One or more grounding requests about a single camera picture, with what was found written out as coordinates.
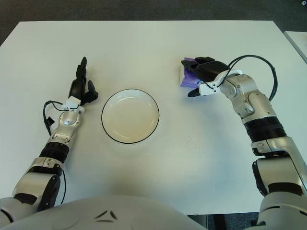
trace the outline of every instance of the gray floor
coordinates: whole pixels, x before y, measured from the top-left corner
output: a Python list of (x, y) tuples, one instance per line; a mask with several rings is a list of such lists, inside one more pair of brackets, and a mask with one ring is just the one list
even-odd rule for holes
[[(307, 31), (307, 6), (300, 0), (0, 0), (0, 45), (20, 21), (54, 20), (273, 20), (281, 31)], [(256, 217), (227, 214), (227, 230), (244, 229)], [(204, 224), (204, 217), (194, 219)], [(211, 215), (206, 224), (214, 229)]]

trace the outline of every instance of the logo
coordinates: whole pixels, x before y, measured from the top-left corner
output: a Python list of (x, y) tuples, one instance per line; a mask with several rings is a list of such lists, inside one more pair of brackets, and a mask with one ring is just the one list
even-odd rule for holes
[(117, 220), (117, 217), (115, 216), (113, 211), (110, 211), (109, 214), (110, 215), (106, 215), (108, 213), (107, 211), (104, 211), (103, 213), (101, 213), (100, 215), (98, 215), (97, 217), (95, 217), (94, 219), (96, 219), (95, 222), (105, 222), (105, 223), (114, 223), (115, 220)]

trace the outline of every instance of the purple bag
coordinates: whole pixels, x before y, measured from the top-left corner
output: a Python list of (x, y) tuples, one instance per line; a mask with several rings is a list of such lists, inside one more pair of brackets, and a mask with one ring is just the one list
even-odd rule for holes
[[(195, 61), (195, 59), (185, 57), (187, 61)], [(190, 88), (198, 88), (198, 84), (203, 83), (203, 81), (199, 80), (195, 73), (192, 73), (181, 66), (180, 70), (180, 86), (181, 87), (190, 87)]]

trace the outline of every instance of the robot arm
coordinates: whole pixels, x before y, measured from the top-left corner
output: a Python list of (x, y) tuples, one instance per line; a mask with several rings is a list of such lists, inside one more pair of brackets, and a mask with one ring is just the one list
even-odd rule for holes
[[(214, 72), (212, 66), (222, 71), (208, 81), (206, 75)], [(292, 138), (286, 135), (269, 99), (258, 90), (250, 76), (240, 70), (229, 70), (224, 63), (212, 61), (212, 58), (197, 69), (202, 70), (196, 76), (202, 74), (200, 79), (204, 83), (190, 95), (223, 93), (241, 117), (252, 150), (259, 157), (252, 168), (257, 188), (265, 198), (257, 224), (269, 229), (277, 225), (283, 228), (291, 228), (292, 224), (306, 226), (307, 166)]]
[(12, 198), (0, 200), (0, 227), (20, 220), (36, 212), (53, 207), (58, 195), (63, 164), (81, 123), (84, 103), (98, 97), (94, 85), (88, 82), (89, 92), (85, 93), (86, 58), (78, 66), (77, 78), (71, 84), (69, 98), (62, 105), (58, 127), (53, 131), (40, 156), (17, 183)]

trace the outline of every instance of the robotic hand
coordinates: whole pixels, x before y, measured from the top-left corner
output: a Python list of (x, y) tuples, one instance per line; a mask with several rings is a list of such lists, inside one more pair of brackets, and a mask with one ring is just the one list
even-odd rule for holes
[[(251, 229), (305, 229), (307, 166), (272, 109), (270, 100), (276, 92), (277, 81), (269, 100), (250, 76), (232, 70), (233, 66), (209, 57), (198, 58), (195, 63), (182, 63), (203, 81), (189, 96), (221, 92), (229, 98), (250, 136), (254, 154), (261, 157), (253, 162), (252, 168), (257, 187), (265, 198), (257, 225)], [(62, 106), (67, 111), (61, 114), (58, 128), (17, 184), (13, 198), (0, 200), (0, 227), (7, 225), (6, 230), (34, 230), (42, 226), (57, 230), (203, 229), (174, 209), (136, 196), (92, 197), (49, 208), (54, 205), (63, 163), (80, 124), (80, 114), (84, 112), (80, 105), (89, 102), (86, 98), (92, 100), (97, 96), (94, 91), (88, 96), (84, 93), (83, 66), (78, 67), (70, 97)]]

